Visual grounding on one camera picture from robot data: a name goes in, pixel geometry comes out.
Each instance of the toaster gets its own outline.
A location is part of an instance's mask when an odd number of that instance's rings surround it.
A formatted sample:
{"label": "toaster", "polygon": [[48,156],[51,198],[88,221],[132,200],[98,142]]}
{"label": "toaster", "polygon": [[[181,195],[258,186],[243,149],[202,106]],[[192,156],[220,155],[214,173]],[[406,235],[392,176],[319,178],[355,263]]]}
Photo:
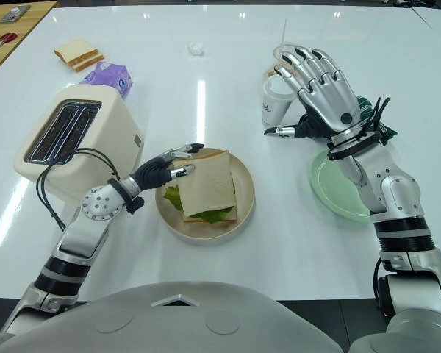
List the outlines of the toaster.
{"label": "toaster", "polygon": [[[113,87],[74,85],[60,92],[18,150],[14,168],[36,182],[49,164],[84,147],[107,155],[122,177],[131,173],[138,160],[142,134]],[[105,185],[111,173],[95,157],[69,155],[50,170],[45,189],[79,206],[89,189]]]}

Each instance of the purple tissue box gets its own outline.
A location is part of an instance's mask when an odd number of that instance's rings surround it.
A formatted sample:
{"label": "purple tissue box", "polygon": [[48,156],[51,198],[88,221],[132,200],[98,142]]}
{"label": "purple tissue box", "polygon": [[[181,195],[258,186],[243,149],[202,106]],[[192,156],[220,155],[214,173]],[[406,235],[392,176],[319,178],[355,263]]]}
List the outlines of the purple tissue box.
{"label": "purple tissue box", "polygon": [[132,79],[126,66],[100,61],[96,64],[96,69],[91,71],[80,83],[114,87],[124,98],[132,86]]}

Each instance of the white cup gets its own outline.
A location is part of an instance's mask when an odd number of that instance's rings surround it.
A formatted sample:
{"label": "white cup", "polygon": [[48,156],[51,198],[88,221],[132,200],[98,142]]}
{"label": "white cup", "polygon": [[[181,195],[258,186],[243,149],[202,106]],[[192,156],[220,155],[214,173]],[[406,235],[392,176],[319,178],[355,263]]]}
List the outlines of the white cup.
{"label": "white cup", "polygon": [[263,84],[263,125],[278,126],[294,98],[295,93],[279,75],[269,76]]}

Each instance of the green cloth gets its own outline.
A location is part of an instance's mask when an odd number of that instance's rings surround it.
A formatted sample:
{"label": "green cloth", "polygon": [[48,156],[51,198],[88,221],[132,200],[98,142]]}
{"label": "green cloth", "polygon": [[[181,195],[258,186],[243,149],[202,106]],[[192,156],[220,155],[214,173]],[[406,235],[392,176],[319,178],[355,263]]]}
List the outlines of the green cloth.
{"label": "green cloth", "polygon": [[[369,99],[366,99],[365,97],[356,96],[356,98],[358,99],[359,108],[361,110],[361,120],[368,120],[373,114],[373,105],[371,104]],[[387,145],[387,142],[395,135],[397,135],[397,132],[395,130],[392,130],[391,128],[385,126],[383,123],[379,123],[378,129],[382,135],[380,141],[383,146]],[[373,127],[369,126],[367,132],[372,131]]]}

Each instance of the white bread slice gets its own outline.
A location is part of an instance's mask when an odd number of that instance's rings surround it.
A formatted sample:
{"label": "white bread slice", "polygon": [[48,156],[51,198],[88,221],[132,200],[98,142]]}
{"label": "white bread slice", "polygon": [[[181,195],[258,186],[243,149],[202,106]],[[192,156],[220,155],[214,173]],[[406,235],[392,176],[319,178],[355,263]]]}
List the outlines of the white bread slice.
{"label": "white bread slice", "polygon": [[104,59],[104,56],[102,54],[96,55],[95,57],[89,57],[85,61],[82,61],[82,62],[72,66],[72,69],[79,72],[79,71],[83,70],[84,68],[87,68],[88,66],[96,63],[97,61],[103,60],[103,59]]}
{"label": "white bread slice", "polygon": [[195,172],[177,180],[186,217],[237,205],[229,151],[189,160],[174,160],[175,168],[193,164]]}
{"label": "white bread slice", "polygon": [[97,55],[98,49],[85,39],[79,38],[54,49],[54,53],[67,65],[74,66],[89,57]]}

